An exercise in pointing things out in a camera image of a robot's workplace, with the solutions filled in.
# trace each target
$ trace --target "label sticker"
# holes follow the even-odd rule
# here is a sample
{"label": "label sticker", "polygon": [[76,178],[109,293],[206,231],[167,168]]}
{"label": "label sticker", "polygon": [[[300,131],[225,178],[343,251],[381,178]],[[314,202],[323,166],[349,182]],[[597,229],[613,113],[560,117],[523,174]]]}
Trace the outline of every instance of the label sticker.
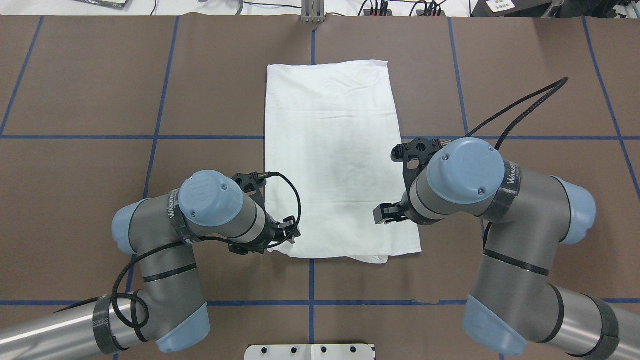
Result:
{"label": "label sticker", "polygon": [[514,9],[516,7],[511,0],[489,0],[486,4],[489,5],[489,9],[495,13]]}

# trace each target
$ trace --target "brown table surface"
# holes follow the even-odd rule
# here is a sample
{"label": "brown table surface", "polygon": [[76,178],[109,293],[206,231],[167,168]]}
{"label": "brown table surface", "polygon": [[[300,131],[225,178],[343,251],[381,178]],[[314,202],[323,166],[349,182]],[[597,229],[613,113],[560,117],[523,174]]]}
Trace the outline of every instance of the brown table surface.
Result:
{"label": "brown table surface", "polygon": [[[640,72],[623,70],[639,35],[636,20],[0,17],[0,326],[108,292],[129,260],[111,239],[121,207],[197,170],[263,170],[267,65],[359,59],[389,61],[404,140],[460,137],[568,76],[501,153],[596,199],[594,228],[559,249],[550,282],[640,311]],[[478,135],[496,140],[522,110]],[[378,359],[496,360],[461,326],[482,230],[465,215],[421,227],[422,253],[386,265],[198,245],[210,335],[120,359],[358,341]],[[141,285],[136,271],[127,287]],[[522,356],[568,358],[537,344]]]}

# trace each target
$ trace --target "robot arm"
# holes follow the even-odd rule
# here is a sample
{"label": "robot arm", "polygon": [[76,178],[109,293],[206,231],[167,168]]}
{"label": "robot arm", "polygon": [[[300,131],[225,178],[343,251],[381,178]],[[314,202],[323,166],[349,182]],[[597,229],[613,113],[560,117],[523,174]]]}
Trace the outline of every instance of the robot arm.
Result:
{"label": "robot arm", "polygon": [[471,338],[509,356],[535,341],[586,359],[640,359],[639,315],[547,283],[557,246],[593,225],[589,192],[503,160],[477,138],[418,138],[392,159],[404,163],[406,193],[376,208],[376,223],[429,225],[459,211],[493,223],[463,319]]}
{"label": "robot arm", "polygon": [[[175,352],[202,341],[210,330],[207,303],[193,249],[179,245],[217,234],[224,238],[212,239],[244,255],[293,242],[300,235],[300,217],[280,223],[264,210],[260,188],[273,175],[279,174],[254,172],[229,179],[204,170],[180,189],[118,211],[111,227],[118,247],[144,257],[140,268],[145,287],[134,292],[142,302],[107,294],[2,330],[0,359],[84,359],[115,354],[146,341],[156,341],[162,352]],[[153,252],[160,247],[166,249]],[[113,307],[116,302],[118,311]]]}

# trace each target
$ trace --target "blue plastic cover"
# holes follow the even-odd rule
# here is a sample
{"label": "blue plastic cover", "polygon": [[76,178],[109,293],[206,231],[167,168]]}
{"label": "blue plastic cover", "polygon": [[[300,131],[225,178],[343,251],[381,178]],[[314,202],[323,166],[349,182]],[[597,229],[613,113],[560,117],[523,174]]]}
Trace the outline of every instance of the blue plastic cover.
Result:
{"label": "blue plastic cover", "polygon": [[157,340],[156,345],[164,353],[184,350],[201,342],[210,330],[209,313],[205,302],[174,330]]}
{"label": "blue plastic cover", "polygon": [[433,191],[454,204],[475,204],[495,196],[504,179],[502,156],[488,142],[461,138],[440,149],[427,166]]}
{"label": "blue plastic cover", "polygon": [[138,206],[145,200],[148,199],[140,200],[135,204],[125,206],[118,210],[111,222],[111,235],[113,236],[113,239],[118,244],[118,248],[129,255],[134,255],[136,253],[133,251],[131,242],[129,241],[129,226],[131,225],[131,218],[133,217],[133,213],[136,212]]}
{"label": "blue plastic cover", "polygon": [[244,193],[235,181],[213,170],[198,171],[184,181],[178,204],[191,222],[215,227],[233,220],[244,202]]}
{"label": "blue plastic cover", "polygon": [[525,338],[471,295],[462,327],[473,340],[503,355],[520,356],[527,347]]}
{"label": "blue plastic cover", "polygon": [[587,236],[587,230],[593,227],[596,220],[596,200],[593,199],[591,193],[577,185],[567,183],[557,176],[552,176],[558,180],[569,198],[569,206],[571,207],[571,223],[569,232],[562,244],[573,245],[580,242]]}

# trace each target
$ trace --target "white cloth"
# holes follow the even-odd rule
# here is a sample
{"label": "white cloth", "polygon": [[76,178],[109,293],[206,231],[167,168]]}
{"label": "white cloth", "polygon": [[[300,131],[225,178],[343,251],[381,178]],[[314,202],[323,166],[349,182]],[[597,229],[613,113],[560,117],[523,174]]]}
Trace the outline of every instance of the white cloth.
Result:
{"label": "white cloth", "polygon": [[[349,256],[386,263],[420,252],[417,225],[376,225],[373,209],[399,201],[401,142],[386,61],[268,67],[264,152],[267,171],[288,177],[302,201],[301,236],[275,248],[295,258]],[[297,215],[287,183],[272,177],[266,209]]]}

